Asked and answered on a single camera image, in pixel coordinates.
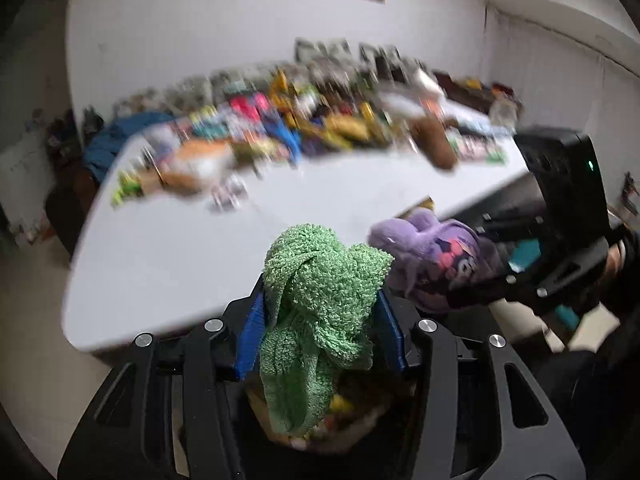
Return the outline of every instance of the blue gripper pad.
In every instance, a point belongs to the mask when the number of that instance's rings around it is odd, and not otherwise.
[[[378,335],[387,367],[396,372],[403,372],[407,368],[404,338],[382,290],[378,291],[378,300],[373,306],[372,325]]]
[[[267,311],[264,303],[264,291],[255,298],[249,310],[246,322],[240,331],[236,343],[236,363],[234,369],[242,381],[254,369],[258,358],[260,343],[267,329]]]
[[[378,291],[378,300],[372,308],[371,317],[372,326],[378,335],[387,366],[391,370],[404,371],[407,364],[404,359],[402,333],[381,290]],[[256,296],[237,339],[234,369],[241,381],[254,369],[266,326],[267,311],[262,290]]]

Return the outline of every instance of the brown plush toy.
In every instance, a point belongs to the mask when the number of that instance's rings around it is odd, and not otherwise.
[[[444,124],[435,115],[416,119],[412,124],[412,136],[430,163],[440,170],[453,170],[458,163],[456,152],[447,140]]]

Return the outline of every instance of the packaged item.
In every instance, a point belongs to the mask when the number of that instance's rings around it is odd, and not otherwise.
[[[193,135],[204,139],[226,139],[229,131],[224,117],[213,106],[202,108],[189,116]]]
[[[228,142],[192,139],[161,164],[159,171],[166,184],[197,192],[224,178],[233,165],[234,154]]]
[[[499,94],[489,110],[489,120],[494,126],[515,130],[518,124],[518,104],[505,94]]]
[[[440,170],[452,170],[458,163],[455,150],[447,140],[444,125],[434,115],[426,115],[412,123],[415,143],[431,164]]]
[[[493,137],[448,133],[450,146],[460,160],[504,164],[506,154]]]
[[[129,198],[136,198],[143,195],[142,186],[137,174],[121,171],[118,174],[118,189],[111,197],[111,205],[119,206]]]
[[[247,197],[246,186],[237,174],[232,173],[213,185],[211,195],[217,209],[238,209]]]
[[[370,135],[364,120],[345,115],[331,114],[324,118],[327,130],[357,142],[369,142]]]
[[[180,149],[182,141],[170,123],[156,124],[143,132],[157,161],[165,160]]]

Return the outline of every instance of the snack package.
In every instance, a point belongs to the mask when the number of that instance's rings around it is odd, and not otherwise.
[[[492,137],[463,136],[449,132],[447,139],[459,160],[505,164],[506,154]]]
[[[151,146],[154,158],[158,162],[171,157],[182,145],[174,127],[171,123],[156,124],[143,132],[143,136]]]
[[[238,209],[247,197],[246,185],[237,174],[232,173],[211,188],[214,205],[219,210]]]
[[[228,142],[191,139],[160,170],[163,177],[167,173],[188,177],[203,190],[224,178],[233,165],[234,154]]]

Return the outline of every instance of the toy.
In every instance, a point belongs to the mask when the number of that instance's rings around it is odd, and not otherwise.
[[[282,142],[290,151],[291,155],[289,160],[293,164],[297,164],[302,157],[300,140],[285,126],[280,115],[268,104],[267,99],[263,95],[258,94],[254,100],[257,100],[257,103],[260,105],[260,118],[262,119],[262,124],[267,134]]]
[[[134,198],[143,195],[140,181],[134,173],[121,171],[118,174],[118,184],[118,189],[111,197],[111,205],[113,206],[121,205],[127,198]]]
[[[244,181],[235,173],[211,188],[214,204],[218,209],[240,207],[240,199],[247,196]]]
[[[193,135],[204,139],[226,139],[229,131],[225,126],[224,117],[218,114],[213,106],[204,107],[199,112],[189,116]]]
[[[357,142],[369,142],[369,129],[362,119],[347,115],[331,114],[324,118],[324,127],[340,136]]]
[[[263,158],[272,160],[289,158],[289,150],[277,140],[267,137],[255,139],[252,142],[231,142],[231,148],[239,164],[249,164]]]
[[[456,220],[440,222],[424,208],[406,220],[375,224],[369,244],[395,258],[388,285],[428,312],[446,312],[445,295],[450,290],[488,279],[502,269],[492,242]]]
[[[456,167],[458,157],[439,118],[430,114],[416,119],[412,123],[412,133],[418,148],[436,168],[450,171]]]
[[[347,248],[318,225],[291,227],[274,241],[264,263],[270,315],[260,344],[273,431],[303,436],[324,417],[340,370],[371,368],[367,320],[391,261],[363,244]]]

